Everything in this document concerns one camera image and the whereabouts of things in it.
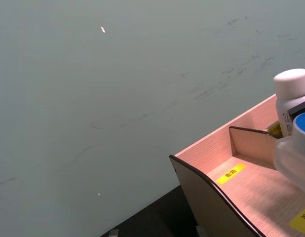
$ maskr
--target curved wooden side panel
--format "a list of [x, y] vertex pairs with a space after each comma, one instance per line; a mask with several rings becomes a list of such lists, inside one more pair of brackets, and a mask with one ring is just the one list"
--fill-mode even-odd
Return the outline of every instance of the curved wooden side panel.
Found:
[[176, 156], [169, 157], [196, 221], [211, 237], [265, 237], [208, 176]]

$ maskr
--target gray-green wall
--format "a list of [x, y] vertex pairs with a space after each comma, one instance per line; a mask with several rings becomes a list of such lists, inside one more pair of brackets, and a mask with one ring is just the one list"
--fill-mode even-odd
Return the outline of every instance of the gray-green wall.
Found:
[[0, 0], [0, 237], [98, 237], [295, 67], [305, 0]]

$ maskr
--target blue lid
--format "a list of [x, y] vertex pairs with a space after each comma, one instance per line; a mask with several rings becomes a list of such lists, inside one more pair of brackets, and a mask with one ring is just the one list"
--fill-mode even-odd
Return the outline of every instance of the blue lid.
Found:
[[295, 124], [298, 129], [305, 132], [305, 113], [298, 115], [295, 118]]

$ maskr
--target white bottle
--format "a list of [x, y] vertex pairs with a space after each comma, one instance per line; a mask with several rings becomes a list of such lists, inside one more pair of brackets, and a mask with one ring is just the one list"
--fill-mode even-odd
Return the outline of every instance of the white bottle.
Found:
[[276, 75], [276, 111], [284, 137], [292, 134], [293, 121], [288, 110], [305, 101], [305, 69], [291, 69]]
[[276, 141], [274, 165], [305, 192], [305, 113], [294, 119], [292, 136]]

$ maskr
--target wooden box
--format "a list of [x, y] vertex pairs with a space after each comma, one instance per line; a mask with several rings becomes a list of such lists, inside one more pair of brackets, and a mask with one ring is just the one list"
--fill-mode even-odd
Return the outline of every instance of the wooden box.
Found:
[[170, 156], [210, 237], [305, 236], [305, 194], [275, 170], [277, 138], [263, 132], [277, 121], [275, 101], [269, 97]]

